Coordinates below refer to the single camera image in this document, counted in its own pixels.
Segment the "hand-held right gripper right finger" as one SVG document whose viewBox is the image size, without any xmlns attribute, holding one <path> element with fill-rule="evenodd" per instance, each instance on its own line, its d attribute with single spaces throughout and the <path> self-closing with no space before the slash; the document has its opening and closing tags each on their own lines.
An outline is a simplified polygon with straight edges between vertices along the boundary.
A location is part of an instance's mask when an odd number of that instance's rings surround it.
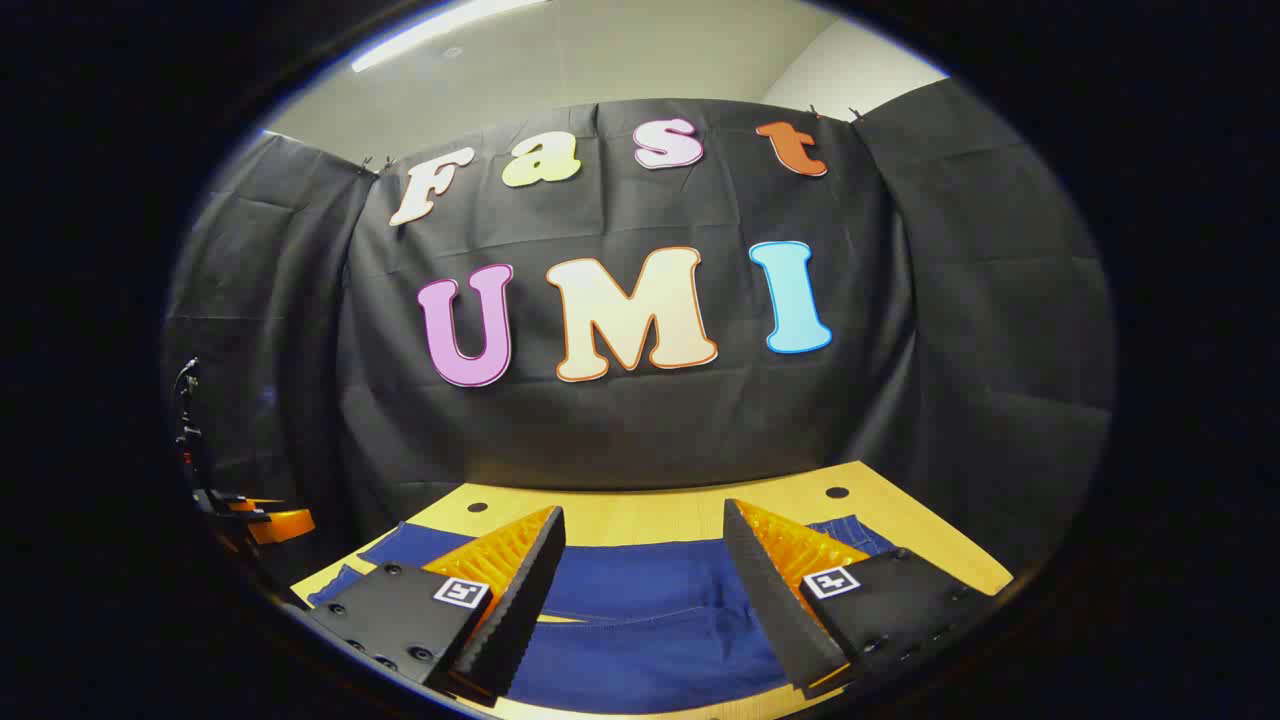
<svg viewBox="0 0 1280 720">
<path fill-rule="evenodd" d="M 808 698 L 888 685 L 996 607 L 908 547 L 869 555 L 740 498 L 724 501 L 723 533 L 764 637 Z"/>
</svg>

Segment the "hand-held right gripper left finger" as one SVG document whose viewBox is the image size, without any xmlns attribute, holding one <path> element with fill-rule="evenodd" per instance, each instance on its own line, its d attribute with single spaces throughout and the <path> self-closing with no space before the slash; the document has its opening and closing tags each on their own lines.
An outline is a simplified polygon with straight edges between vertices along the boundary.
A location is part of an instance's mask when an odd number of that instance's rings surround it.
<svg viewBox="0 0 1280 720">
<path fill-rule="evenodd" d="M 406 682 L 493 706 L 524 661 L 564 547 L 564 511 L 547 506 L 430 562 L 384 562 L 307 619 Z"/>
</svg>

